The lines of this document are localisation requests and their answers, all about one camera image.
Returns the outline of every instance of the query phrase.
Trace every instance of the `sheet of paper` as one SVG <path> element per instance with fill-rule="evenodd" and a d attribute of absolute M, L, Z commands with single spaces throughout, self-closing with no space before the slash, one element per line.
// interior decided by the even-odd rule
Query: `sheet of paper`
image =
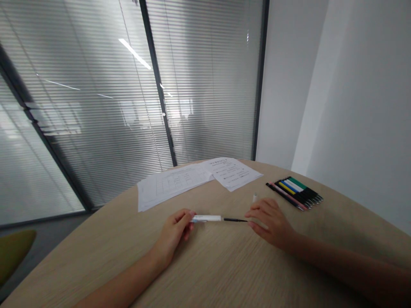
<path fill-rule="evenodd" d="M 262 176 L 261 173 L 229 157 L 207 160 L 201 165 L 230 192 Z"/>
<path fill-rule="evenodd" d="M 148 210 L 211 180 L 214 180 L 213 175 L 200 164 L 150 175 L 137 184 L 138 211 Z"/>

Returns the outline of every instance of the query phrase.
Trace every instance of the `green chair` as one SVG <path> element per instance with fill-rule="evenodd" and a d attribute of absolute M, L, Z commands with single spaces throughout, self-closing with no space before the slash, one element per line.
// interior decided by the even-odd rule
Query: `green chair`
<path fill-rule="evenodd" d="M 35 238 L 35 230 L 26 230 L 0 237 L 0 288 L 23 261 Z"/>

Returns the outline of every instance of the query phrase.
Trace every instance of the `window blinds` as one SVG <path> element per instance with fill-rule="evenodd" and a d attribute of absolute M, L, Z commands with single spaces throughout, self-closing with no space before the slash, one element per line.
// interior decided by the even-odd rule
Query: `window blinds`
<path fill-rule="evenodd" d="M 251 159 L 262 0 L 147 0 L 178 164 Z"/>
<path fill-rule="evenodd" d="M 173 166 L 137 3 L 2 0 L 1 14 L 28 105 L 94 206 Z"/>
<path fill-rule="evenodd" d="M 0 78 L 0 225 L 84 211 Z"/>

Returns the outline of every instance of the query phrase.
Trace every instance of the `wood grain surface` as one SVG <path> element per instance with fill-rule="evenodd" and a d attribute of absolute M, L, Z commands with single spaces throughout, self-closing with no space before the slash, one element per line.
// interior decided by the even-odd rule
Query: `wood grain surface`
<path fill-rule="evenodd" d="M 64 239 L 1 308 L 70 307 L 143 256 L 165 219 L 182 207 L 242 218 L 254 192 L 277 200 L 298 231 L 411 268 L 411 238 L 363 206 L 304 176 L 242 161 L 263 177 L 229 192 L 211 181 L 138 213 L 137 186 L 123 192 Z M 292 175 L 324 197 L 296 210 L 265 183 Z M 170 267 L 133 307 L 363 307 L 369 303 L 316 268 L 274 248 L 246 223 L 197 224 Z"/>

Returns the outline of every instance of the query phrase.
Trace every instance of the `pink pen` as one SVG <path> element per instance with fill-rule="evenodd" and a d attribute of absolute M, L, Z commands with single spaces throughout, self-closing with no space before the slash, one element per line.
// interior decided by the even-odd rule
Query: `pink pen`
<path fill-rule="evenodd" d="M 294 199 L 290 194 L 286 193 L 284 190 L 282 190 L 281 188 L 279 188 L 276 184 L 274 184 L 273 182 L 270 182 L 270 184 L 272 186 L 274 186 L 275 189 L 277 189 L 280 193 L 288 196 L 292 201 L 294 201 L 295 203 L 297 203 L 301 208 L 303 208 L 304 210 L 308 210 L 308 208 L 302 204 L 301 202 L 297 201 L 296 199 Z"/>

